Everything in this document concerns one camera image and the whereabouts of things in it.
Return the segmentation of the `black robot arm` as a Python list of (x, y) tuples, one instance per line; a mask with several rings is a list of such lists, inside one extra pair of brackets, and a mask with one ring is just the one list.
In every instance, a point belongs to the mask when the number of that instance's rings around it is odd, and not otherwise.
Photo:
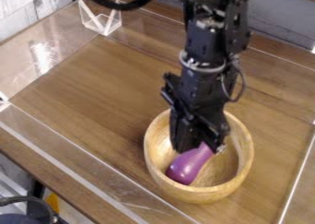
[(205, 144), (216, 152), (229, 134), (224, 106), (242, 96), (238, 53), (248, 47), (248, 0), (181, 0), (185, 45), (181, 73), (164, 74), (161, 95), (169, 104), (169, 141), (182, 153)]

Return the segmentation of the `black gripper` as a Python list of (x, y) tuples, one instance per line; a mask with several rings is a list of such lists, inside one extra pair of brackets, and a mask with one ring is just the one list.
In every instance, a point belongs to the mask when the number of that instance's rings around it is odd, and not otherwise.
[(177, 76), (164, 74), (161, 95), (169, 104), (169, 140), (172, 148), (182, 153), (204, 143), (213, 153), (229, 134), (224, 107), (230, 97), (237, 71), (197, 72), (182, 68)]

